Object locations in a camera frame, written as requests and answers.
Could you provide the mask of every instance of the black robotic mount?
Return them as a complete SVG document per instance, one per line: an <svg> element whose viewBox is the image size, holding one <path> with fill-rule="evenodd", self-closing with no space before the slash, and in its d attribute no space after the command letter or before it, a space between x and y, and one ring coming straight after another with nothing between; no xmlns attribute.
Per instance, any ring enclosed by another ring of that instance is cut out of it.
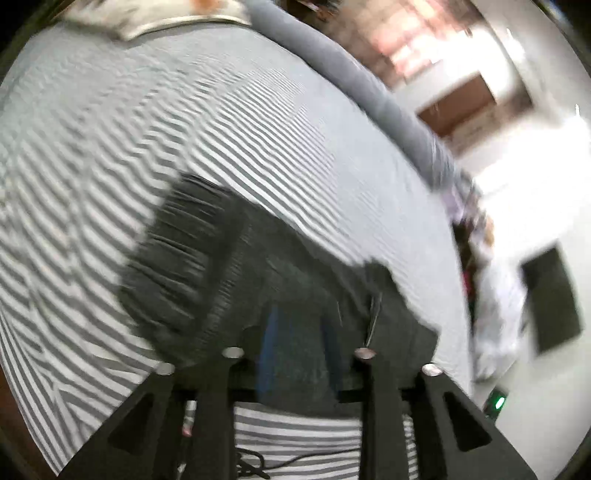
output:
<svg viewBox="0 0 591 480"><path fill-rule="evenodd" d="M511 444L435 364L400 390L373 350L351 352L363 379L341 401L363 404L360 480L407 480L402 413L410 406L422 480L535 480ZM237 477L234 409L256 401L255 361L233 346L199 368L161 364L113 413L59 475L60 480L173 480L188 400L197 400L182 480Z"/></svg>

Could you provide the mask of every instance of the triangular cutout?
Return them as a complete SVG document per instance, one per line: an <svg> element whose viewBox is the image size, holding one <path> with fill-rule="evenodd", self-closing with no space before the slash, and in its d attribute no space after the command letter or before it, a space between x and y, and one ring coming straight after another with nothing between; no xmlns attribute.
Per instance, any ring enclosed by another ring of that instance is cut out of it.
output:
<svg viewBox="0 0 591 480"><path fill-rule="evenodd" d="M144 395L109 435L108 443L132 455L139 454L144 444L153 404L154 395Z"/></svg>
<svg viewBox="0 0 591 480"><path fill-rule="evenodd" d="M453 434L460 451L469 452L491 442L487 431L472 417L453 393L445 393L444 398L452 421Z"/></svg>

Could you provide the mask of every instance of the wire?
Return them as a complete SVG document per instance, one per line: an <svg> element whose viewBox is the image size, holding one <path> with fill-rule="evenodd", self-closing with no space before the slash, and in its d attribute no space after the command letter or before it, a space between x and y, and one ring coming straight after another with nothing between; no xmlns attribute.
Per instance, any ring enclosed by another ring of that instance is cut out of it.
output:
<svg viewBox="0 0 591 480"><path fill-rule="evenodd" d="M293 457L290 460L286 460L285 462L276 463L275 465L271 465L265 468L265 470L276 470L278 468L283 468L287 465L291 465L292 463L297 462L298 460L302 460L302 458L310 458L310 457L321 457L327 455L338 455L340 453L349 453L349 452L357 452L361 450L361 448L350 448L347 450L337 450L335 452L320 452L320 453L307 453L305 455L298 455L297 457Z"/></svg>
<svg viewBox="0 0 591 480"><path fill-rule="evenodd" d="M238 478L246 478L251 477L253 475L258 475L261 478L269 478L269 476L265 473L267 470L277 470L279 468L283 468L285 466L291 465L292 463L297 462L298 460L302 460L304 458L311 458L311 457L320 457L320 456L328 456L328 455L338 455L340 453L349 453L349 452L358 452L361 448L350 448L346 450L335 450L332 452L318 452L318 453L306 453L305 455L298 455L293 457L285 462L276 463L275 465L267 466L265 464L265 457L261 455L259 452L254 450L248 450L245 448L236 448L238 453ZM250 465L248 462L242 459L242 455L253 455L255 456L259 462L259 467L254 467Z"/></svg>

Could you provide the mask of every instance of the brown cabinet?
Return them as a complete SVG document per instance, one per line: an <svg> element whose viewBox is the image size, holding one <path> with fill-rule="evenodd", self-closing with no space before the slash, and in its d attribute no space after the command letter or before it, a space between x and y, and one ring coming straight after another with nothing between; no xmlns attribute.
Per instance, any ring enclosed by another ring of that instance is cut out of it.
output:
<svg viewBox="0 0 591 480"><path fill-rule="evenodd" d="M470 117L494 104L491 90L478 74L427 107L418 117L437 135L445 137Z"/></svg>

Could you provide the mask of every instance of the silver screw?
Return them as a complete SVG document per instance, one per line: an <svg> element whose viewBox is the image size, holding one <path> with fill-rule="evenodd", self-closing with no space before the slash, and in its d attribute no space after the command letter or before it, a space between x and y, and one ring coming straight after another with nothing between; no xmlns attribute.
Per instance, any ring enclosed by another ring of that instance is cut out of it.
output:
<svg viewBox="0 0 591 480"><path fill-rule="evenodd" d="M429 377L436 377L438 375L441 375L443 373L443 369L436 364L427 364L427 365L423 365L423 373L425 375L428 375Z"/></svg>
<svg viewBox="0 0 591 480"><path fill-rule="evenodd" d="M371 348L362 346L358 349L355 349L355 356L360 360L371 360L373 357L375 357L375 352Z"/></svg>
<svg viewBox="0 0 591 480"><path fill-rule="evenodd" d="M174 365L162 362L156 367L156 373L158 375L172 375L174 373Z"/></svg>
<svg viewBox="0 0 591 480"><path fill-rule="evenodd" d="M226 358L242 358L244 356L244 350L239 346L229 346L222 350L222 355Z"/></svg>

